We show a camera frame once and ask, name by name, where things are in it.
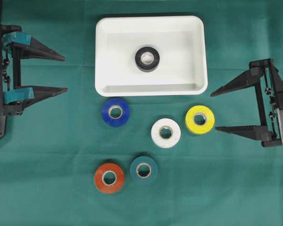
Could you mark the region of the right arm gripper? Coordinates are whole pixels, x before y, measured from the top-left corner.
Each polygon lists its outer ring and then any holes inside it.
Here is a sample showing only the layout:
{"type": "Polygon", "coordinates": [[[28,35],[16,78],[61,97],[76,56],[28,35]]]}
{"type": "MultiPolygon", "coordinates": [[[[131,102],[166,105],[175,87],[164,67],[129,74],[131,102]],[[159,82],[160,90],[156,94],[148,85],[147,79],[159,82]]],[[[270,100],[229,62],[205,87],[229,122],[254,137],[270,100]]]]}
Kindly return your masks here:
{"type": "Polygon", "coordinates": [[[272,59],[252,61],[249,67],[249,70],[244,71],[226,85],[221,86],[211,93],[210,96],[215,97],[254,86],[261,126],[215,127],[215,129],[253,140],[261,140],[263,147],[281,146],[283,145],[283,80],[278,73],[278,69],[274,66],[272,59]],[[272,111],[270,111],[269,117],[272,123],[272,131],[268,130],[266,123],[265,108],[260,86],[261,77],[265,78],[265,83],[268,85],[266,70],[268,70],[271,84],[271,88],[266,87],[265,93],[270,96],[272,111]]]}

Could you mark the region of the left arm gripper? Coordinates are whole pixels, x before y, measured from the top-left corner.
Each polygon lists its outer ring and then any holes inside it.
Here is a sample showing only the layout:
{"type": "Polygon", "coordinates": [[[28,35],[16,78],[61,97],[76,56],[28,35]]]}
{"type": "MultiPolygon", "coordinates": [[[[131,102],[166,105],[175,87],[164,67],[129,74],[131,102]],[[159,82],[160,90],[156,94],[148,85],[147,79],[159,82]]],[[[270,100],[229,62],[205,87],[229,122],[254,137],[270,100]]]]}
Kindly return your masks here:
{"type": "Polygon", "coordinates": [[[21,86],[21,59],[65,61],[20,26],[0,24],[0,116],[20,114],[26,100],[54,97],[68,88],[21,86]]]}

